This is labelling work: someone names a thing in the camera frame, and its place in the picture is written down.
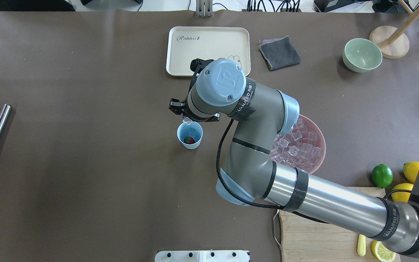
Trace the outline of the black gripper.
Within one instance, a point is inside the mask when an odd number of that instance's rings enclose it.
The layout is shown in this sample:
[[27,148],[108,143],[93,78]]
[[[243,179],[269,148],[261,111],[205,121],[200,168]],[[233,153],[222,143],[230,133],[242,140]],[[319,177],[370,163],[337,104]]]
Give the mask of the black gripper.
[[199,111],[193,103],[171,98],[168,109],[178,116],[185,116],[195,122],[218,122],[221,113],[206,114]]

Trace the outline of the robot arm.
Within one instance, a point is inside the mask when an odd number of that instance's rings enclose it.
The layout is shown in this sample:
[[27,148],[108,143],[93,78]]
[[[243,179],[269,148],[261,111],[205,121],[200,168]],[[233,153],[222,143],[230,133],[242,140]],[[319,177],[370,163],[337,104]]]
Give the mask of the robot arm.
[[283,210],[363,234],[391,251],[419,258],[419,174],[409,201],[392,202],[309,174],[270,159],[277,135],[298,121],[298,102],[247,78],[228,59],[194,59],[184,100],[171,99],[169,109],[193,124],[238,122],[225,163],[216,157],[219,194],[235,204]]

